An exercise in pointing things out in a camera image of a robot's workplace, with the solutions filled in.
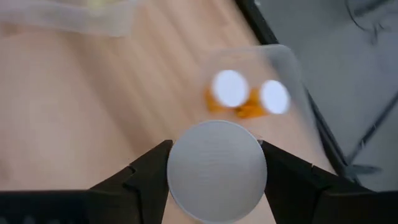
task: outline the black edge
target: black edge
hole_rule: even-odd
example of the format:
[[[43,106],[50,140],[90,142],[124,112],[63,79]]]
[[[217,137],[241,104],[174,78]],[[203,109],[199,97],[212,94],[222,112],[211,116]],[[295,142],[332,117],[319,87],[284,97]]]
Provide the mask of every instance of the black edge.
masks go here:
[[[242,12],[261,45],[278,44],[278,40],[254,3],[254,0],[235,0],[235,3],[238,5],[239,10]]]
[[[254,3],[254,0],[234,1],[261,45],[279,43],[260,10]],[[347,177],[345,172],[347,167],[345,157],[309,93],[308,99],[317,122],[317,128],[325,154],[336,173],[342,177]],[[359,183],[358,179],[355,177],[353,181]]]
[[[377,117],[376,121],[370,127],[368,127],[368,129],[365,132],[365,135],[363,135],[361,140],[359,140],[359,142],[357,143],[354,151],[350,155],[347,156],[347,162],[349,164],[353,163],[353,161],[357,157],[357,155],[364,149],[364,146],[374,136],[374,133],[381,127],[383,122],[385,122],[386,118],[389,116],[392,109],[394,109],[397,102],[398,102],[398,91],[392,97],[390,102],[388,102],[387,106],[383,109],[381,114]]]

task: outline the blurry object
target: blurry object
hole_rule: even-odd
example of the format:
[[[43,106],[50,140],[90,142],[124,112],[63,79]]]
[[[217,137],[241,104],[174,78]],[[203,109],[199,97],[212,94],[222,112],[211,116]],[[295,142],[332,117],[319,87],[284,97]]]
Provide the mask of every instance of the blurry object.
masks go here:
[[[234,116],[239,118],[257,118],[268,114],[288,112],[290,105],[288,89],[292,86],[288,77],[299,78],[297,75],[299,68],[296,67],[295,57],[290,49],[283,45],[225,50],[209,59],[205,68],[205,77],[201,82],[202,90],[205,91],[205,103],[208,110],[210,112],[222,111],[225,114],[232,112]],[[220,75],[225,71],[233,71],[243,76],[247,81],[251,91],[244,103],[242,103],[243,96],[247,92],[244,91],[243,85],[240,87],[241,91],[236,91],[237,87],[233,87],[236,85],[231,86],[231,82],[224,82],[227,86],[212,84],[212,88],[208,88],[209,82],[215,82],[213,75]],[[220,94],[216,94],[217,100],[211,97],[211,92],[214,92],[215,86],[238,95],[239,102],[234,102],[233,106],[226,106],[226,103],[217,103],[221,102],[222,99],[220,99]]]
[[[0,21],[87,34],[131,31],[136,0],[0,0]]]
[[[261,106],[259,89],[253,89],[247,102],[236,108],[235,113],[240,118],[257,118],[267,115],[267,111]]]
[[[210,111],[221,111],[224,107],[235,108],[247,100],[249,85],[239,72],[223,70],[212,79],[205,95]]]
[[[236,109],[240,118],[255,118],[267,114],[283,114],[290,105],[290,96],[285,86],[278,81],[268,80],[261,89],[253,89],[249,100]]]

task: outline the transparent plastic lid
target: transparent plastic lid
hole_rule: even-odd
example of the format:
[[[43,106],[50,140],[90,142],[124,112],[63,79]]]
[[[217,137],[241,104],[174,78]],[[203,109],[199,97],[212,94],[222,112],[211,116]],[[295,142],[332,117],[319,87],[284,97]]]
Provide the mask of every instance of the transparent plastic lid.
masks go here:
[[[249,119],[237,117],[233,110],[221,112],[209,111],[207,109],[208,102],[206,102],[206,97],[203,97],[204,92],[211,85],[214,76],[223,70],[234,70],[243,75],[252,90],[261,89],[261,86],[270,80],[275,80],[283,84],[290,96],[288,110],[283,114],[267,114]],[[205,118],[223,119],[238,123],[248,128],[258,138],[265,137],[263,136],[263,131],[258,131],[262,130],[261,126],[267,124],[286,126],[290,124],[290,120],[294,120],[295,122],[300,120],[298,121],[300,124],[295,124],[297,129],[304,126],[312,130],[315,129],[307,91],[301,79],[299,63],[293,52],[284,45],[265,45],[222,50],[210,57],[203,65],[197,85],[200,91],[197,93],[200,96],[200,108],[201,110],[205,110]]]
[[[135,0],[0,0],[0,21],[87,34],[131,32]]]

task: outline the clear plastic container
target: clear plastic container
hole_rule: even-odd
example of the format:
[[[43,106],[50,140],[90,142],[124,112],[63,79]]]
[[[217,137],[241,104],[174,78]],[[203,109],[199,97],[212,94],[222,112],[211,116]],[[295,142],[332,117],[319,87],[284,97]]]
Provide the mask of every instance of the clear plastic container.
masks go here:
[[[223,70],[239,72],[248,81],[251,89],[260,89],[261,85],[269,80],[280,82],[286,87],[291,97],[292,106],[298,109],[305,123],[309,124],[311,128],[315,127],[307,92],[301,79],[299,62],[288,47],[279,44],[263,45],[227,49],[214,54],[206,61],[202,75],[198,78],[200,86],[198,89],[201,91],[198,95],[203,96],[203,92],[206,91],[213,77]],[[202,108],[207,108],[205,97],[201,98],[201,105]],[[242,125],[247,123],[245,119],[237,118],[232,110],[219,113],[207,111],[207,115],[213,119],[225,119]],[[271,114],[267,116],[288,115]]]
[[[131,31],[136,0],[0,0],[0,21],[87,34]]]

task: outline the black cable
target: black cable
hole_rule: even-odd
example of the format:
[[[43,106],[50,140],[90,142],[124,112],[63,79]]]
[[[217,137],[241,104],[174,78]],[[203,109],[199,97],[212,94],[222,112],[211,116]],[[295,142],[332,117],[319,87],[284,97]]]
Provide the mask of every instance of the black cable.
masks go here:
[[[352,20],[352,21],[355,23],[355,25],[356,25],[358,28],[360,28],[361,30],[363,30],[363,31],[365,31],[365,32],[370,32],[370,33],[372,33],[372,32],[373,32],[372,30],[367,29],[367,28],[364,28],[363,26],[359,25],[359,24],[356,22],[356,20],[355,20],[355,18],[354,18],[354,16],[353,16],[353,13],[351,12],[351,9],[350,9],[350,7],[349,7],[348,1],[349,1],[349,0],[345,0],[345,1],[344,1],[344,4],[345,4],[345,6],[346,6],[348,15],[349,15],[349,17],[351,18],[351,20]]]
[[[368,141],[373,137],[376,130],[386,120],[387,116],[390,114],[390,112],[395,107],[397,102],[398,102],[398,92],[395,93],[394,97],[392,97],[390,102],[388,102],[387,106],[383,109],[382,113],[377,117],[377,120],[374,122],[374,124],[372,124],[368,128],[365,135],[361,138],[361,140],[359,140],[359,143],[357,143],[354,151],[347,156],[346,160],[348,164],[352,164],[354,162],[354,159],[358,156],[358,154],[363,151],[366,143],[368,143]]]
[[[365,6],[354,9],[354,16],[361,17],[361,16],[365,15],[366,13],[377,9],[378,7],[380,7],[381,5],[383,5],[389,1],[394,1],[394,0],[373,0],[369,3],[367,3]]]
[[[351,18],[351,20],[354,22],[354,24],[355,24],[358,28],[360,28],[361,30],[363,30],[363,31],[365,31],[365,32],[367,32],[367,33],[369,33],[370,36],[371,36],[371,43],[372,43],[373,45],[376,44],[377,41],[378,41],[378,37],[379,37],[380,31],[386,29],[386,28],[384,28],[384,26],[381,25],[381,19],[377,20],[376,22],[373,22],[372,28],[371,28],[371,29],[368,29],[368,28],[365,28],[365,27],[361,26],[360,24],[358,24],[358,22],[357,22],[356,19],[354,18],[354,15],[353,15],[353,13],[352,13],[352,11],[351,11],[351,8],[350,8],[350,6],[349,6],[349,2],[348,2],[348,1],[349,1],[349,0],[345,0],[344,3],[345,3],[345,6],[346,6],[346,9],[347,9],[347,12],[348,12],[349,17]]]

